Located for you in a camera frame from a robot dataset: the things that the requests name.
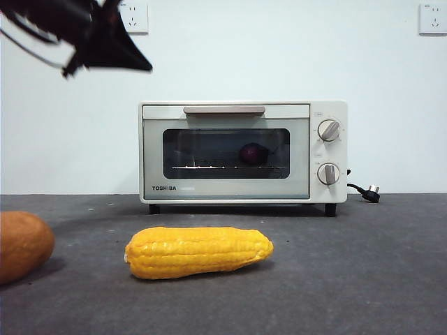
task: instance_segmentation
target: power cord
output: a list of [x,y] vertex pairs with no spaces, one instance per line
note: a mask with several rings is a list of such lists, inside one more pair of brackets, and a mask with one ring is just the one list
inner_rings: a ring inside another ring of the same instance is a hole
[[373,202],[374,204],[379,202],[380,194],[379,194],[378,186],[370,185],[367,190],[364,190],[363,188],[361,188],[357,185],[354,185],[354,184],[348,184],[348,187],[355,188],[362,195],[362,198],[369,202]]
[[55,63],[53,61],[49,61],[48,59],[43,58],[42,56],[39,56],[34,51],[31,51],[27,47],[25,47],[23,44],[15,40],[11,35],[6,33],[3,29],[0,29],[0,32],[11,42],[13,42],[15,45],[17,45],[20,49],[25,51],[27,54],[30,54],[31,56],[37,58],[39,61],[42,61],[43,63],[53,67],[53,68],[63,68],[64,66],[62,64]]

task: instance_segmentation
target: electrical socket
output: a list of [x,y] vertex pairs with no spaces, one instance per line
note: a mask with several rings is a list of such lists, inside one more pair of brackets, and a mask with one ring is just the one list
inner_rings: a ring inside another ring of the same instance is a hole
[[119,12],[126,31],[130,34],[147,34],[147,2],[126,0],[119,4]]
[[447,34],[447,3],[419,5],[419,33]]

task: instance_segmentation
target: white wall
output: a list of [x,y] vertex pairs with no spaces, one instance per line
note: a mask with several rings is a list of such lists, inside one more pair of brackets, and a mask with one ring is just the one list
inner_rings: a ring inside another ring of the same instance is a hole
[[[349,103],[353,183],[447,192],[447,37],[418,35],[418,4],[149,0],[133,39],[152,74],[64,80],[2,40],[1,192],[137,193],[143,100],[333,98]],[[48,58],[71,52],[2,24]]]

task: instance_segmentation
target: corn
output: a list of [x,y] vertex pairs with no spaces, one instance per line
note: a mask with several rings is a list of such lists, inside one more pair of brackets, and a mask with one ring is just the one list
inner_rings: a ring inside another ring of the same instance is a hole
[[233,271],[272,252],[273,243],[257,230],[155,227],[132,237],[124,261],[138,278],[166,279]]

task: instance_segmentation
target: toaster oven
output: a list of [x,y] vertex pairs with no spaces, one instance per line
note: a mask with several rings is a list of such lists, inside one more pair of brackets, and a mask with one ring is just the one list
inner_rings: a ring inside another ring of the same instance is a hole
[[344,101],[143,102],[140,199],[160,204],[346,200]]

